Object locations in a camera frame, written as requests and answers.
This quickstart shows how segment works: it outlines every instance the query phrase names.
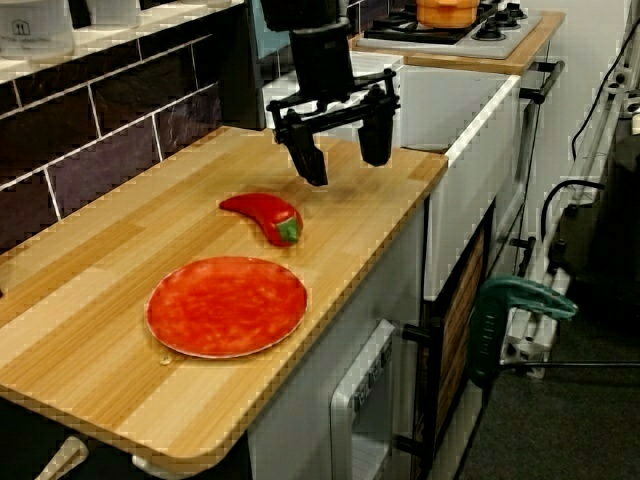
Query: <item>butcher block counter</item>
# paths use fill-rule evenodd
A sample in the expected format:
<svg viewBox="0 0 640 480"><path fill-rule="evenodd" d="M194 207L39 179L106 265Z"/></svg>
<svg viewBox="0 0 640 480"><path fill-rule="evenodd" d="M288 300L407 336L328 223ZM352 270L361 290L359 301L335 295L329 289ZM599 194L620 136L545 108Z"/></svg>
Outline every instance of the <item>butcher block counter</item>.
<svg viewBox="0 0 640 480"><path fill-rule="evenodd" d="M216 465L443 175L441 155L318 137L329 185L297 176L269 130L223 127L0 257L0 395L176 472ZM218 208L274 193L304 220L290 248ZM308 308L280 344L206 360L170 351L144 320L156 284L193 260L248 256L290 269Z"/></svg>
<svg viewBox="0 0 640 480"><path fill-rule="evenodd" d="M450 68L475 72L523 75L533 63L540 48L547 43L564 22L562 12L541 12L542 20L520 45L504 60L491 58L458 57L454 55L434 55L424 52L408 52L384 48L358 47L358 37L351 39L351 49L356 52L384 53L400 55L405 65L418 67Z"/></svg>

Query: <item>kitchen cabinet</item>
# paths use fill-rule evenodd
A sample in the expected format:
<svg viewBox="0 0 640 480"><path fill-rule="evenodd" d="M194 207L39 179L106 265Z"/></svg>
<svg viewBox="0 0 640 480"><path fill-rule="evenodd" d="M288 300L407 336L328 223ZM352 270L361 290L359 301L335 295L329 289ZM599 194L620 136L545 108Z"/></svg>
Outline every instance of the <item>kitchen cabinet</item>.
<svg viewBox="0 0 640 480"><path fill-rule="evenodd" d="M269 404L249 426L254 480L332 478L330 402L356 355L382 319L418 325L424 206L413 212L371 272ZM393 338L393 427L412 436L415 344ZM393 450L385 480L409 478L408 455Z"/></svg>

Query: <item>dark tile wall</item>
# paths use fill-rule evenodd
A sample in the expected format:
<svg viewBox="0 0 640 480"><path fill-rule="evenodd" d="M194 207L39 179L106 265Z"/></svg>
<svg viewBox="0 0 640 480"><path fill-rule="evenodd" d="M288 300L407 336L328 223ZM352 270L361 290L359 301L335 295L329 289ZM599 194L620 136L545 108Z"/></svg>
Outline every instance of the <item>dark tile wall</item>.
<svg viewBox="0 0 640 480"><path fill-rule="evenodd" d="M0 84L0 252L223 121L259 128L247 18L235 6Z"/></svg>
<svg viewBox="0 0 640 480"><path fill-rule="evenodd" d="M102 133L108 133L196 91L191 47L95 82L93 99Z"/></svg>
<svg viewBox="0 0 640 480"><path fill-rule="evenodd" d="M63 217L160 161L152 123L147 118L129 125L48 168Z"/></svg>
<svg viewBox="0 0 640 480"><path fill-rule="evenodd" d="M43 173L0 192L0 249L15 247L58 221Z"/></svg>

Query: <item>countertop edge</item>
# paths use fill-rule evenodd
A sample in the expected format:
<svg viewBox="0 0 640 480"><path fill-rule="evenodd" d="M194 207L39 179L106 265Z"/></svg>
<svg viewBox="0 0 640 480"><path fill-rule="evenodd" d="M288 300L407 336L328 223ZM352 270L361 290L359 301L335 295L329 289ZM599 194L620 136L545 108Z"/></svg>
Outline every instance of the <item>countertop edge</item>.
<svg viewBox="0 0 640 480"><path fill-rule="evenodd" d="M358 47L361 35L353 37L349 46L355 52L374 52L387 55L400 55L405 65L417 67L436 67L453 70L499 73L505 75L523 75L534 61L540 48L556 33L564 23L566 14L559 11L542 11L543 19L529 35L504 60L460 57L454 55L434 55L428 53L407 53L404 50Z"/></svg>

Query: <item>white cabinet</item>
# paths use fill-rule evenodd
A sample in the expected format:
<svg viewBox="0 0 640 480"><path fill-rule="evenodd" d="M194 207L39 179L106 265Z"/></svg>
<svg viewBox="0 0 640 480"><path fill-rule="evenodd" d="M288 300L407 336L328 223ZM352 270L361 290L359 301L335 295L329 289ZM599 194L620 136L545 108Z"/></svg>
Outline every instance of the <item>white cabinet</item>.
<svg viewBox="0 0 640 480"><path fill-rule="evenodd" d="M519 154L520 77L404 66L401 145L445 151L430 197L424 299L442 290Z"/></svg>
<svg viewBox="0 0 640 480"><path fill-rule="evenodd" d="M389 245L248 429L254 480L331 480L332 396L382 319L418 324L424 208ZM393 433L412 435L417 349L393 339ZM409 478L393 451L384 480Z"/></svg>

